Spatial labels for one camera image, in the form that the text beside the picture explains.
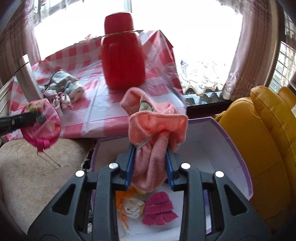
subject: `pink gingham tablecloth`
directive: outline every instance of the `pink gingham tablecloth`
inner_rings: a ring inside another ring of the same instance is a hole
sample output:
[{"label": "pink gingham tablecloth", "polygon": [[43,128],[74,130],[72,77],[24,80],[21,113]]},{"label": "pink gingham tablecloth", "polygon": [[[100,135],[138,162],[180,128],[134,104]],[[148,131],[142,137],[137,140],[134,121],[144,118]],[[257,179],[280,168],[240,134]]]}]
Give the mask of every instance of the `pink gingham tablecloth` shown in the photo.
[{"label": "pink gingham tablecloth", "polygon": [[[186,114],[183,102],[174,94],[182,93],[174,62],[172,45],[161,31],[141,32],[145,55],[146,81],[140,86],[157,102],[171,102]],[[121,108],[124,91],[110,90],[105,82],[100,55],[101,37],[87,39],[47,57],[32,67],[39,85],[49,82],[54,72],[64,69],[79,79],[85,88],[82,99],[72,111],[61,116],[61,138],[107,137],[128,132],[128,115]],[[27,100],[17,79],[10,86],[9,114],[20,114]],[[23,138],[20,130],[7,134],[8,140]]]}]

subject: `curtain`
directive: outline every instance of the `curtain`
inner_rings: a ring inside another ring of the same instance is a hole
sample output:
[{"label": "curtain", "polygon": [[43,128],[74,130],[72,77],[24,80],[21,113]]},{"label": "curtain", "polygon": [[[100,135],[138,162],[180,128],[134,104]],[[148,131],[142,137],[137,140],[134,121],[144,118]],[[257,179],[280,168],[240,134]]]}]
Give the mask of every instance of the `curtain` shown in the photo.
[{"label": "curtain", "polygon": [[31,65],[40,61],[34,34],[34,0],[24,0],[0,35],[0,79],[4,85],[13,75],[13,63],[25,54]]},{"label": "curtain", "polygon": [[242,30],[222,94],[235,100],[250,95],[250,89],[264,85],[275,43],[270,0],[218,0],[243,15]]}]

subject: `pink knitted cloth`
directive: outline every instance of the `pink knitted cloth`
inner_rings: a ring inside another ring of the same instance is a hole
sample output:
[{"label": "pink knitted cloth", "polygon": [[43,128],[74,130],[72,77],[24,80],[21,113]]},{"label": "pink knitted cloth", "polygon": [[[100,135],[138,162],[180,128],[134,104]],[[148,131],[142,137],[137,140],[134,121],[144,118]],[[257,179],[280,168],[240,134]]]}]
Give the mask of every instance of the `pink knitted cloth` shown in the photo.
[{"label": "pink knitted cloth", "polygon": [[178,217],[173,211],[173,204],[165,192],[158,192],[146,202],[142,223],[147,226],[165,225]]},{"label": "pink knitted cloth", "polygon": [[[146,102],[152,111],[139,111]],[[128,135],[136,147],[144,140],[147,143],[136,151],[132,185],[145,192],[151,192],[167,178],[165,152],[168,143],[172,150],[185,140],[188,118],[177,114],[170,103],[156,103],[143,90],[132,87],[120,102],[130,115]]]}]

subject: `yellow leather sofa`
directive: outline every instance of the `yellow leather sofa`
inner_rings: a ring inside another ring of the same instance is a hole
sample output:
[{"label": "yellow leather sofa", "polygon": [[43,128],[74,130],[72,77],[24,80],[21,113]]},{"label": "yellow leather sofa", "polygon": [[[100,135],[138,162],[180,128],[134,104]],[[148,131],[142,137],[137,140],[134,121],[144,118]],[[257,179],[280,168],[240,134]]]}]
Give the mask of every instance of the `yellow leather sofa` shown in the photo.
[{"label": "yellow leather sofa", "polygon": [[276,230],[296,204],[296,96],[286,87],[275,94],[257,86],[220,115],[250,172],[250,203]]}]

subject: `red thermos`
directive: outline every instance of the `red thermos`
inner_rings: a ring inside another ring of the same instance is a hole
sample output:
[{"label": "red thermos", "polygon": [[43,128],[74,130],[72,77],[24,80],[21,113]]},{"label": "red thermos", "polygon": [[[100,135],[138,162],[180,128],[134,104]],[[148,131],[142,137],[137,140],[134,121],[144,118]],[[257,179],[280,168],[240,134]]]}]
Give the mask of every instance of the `red thermos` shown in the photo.
[{"label": "red thermos", "polygon": [[105,18],[101,57],[106,84],[112,89],[136,87],[145,80],[145,64],[139,34],[129,12]]}]

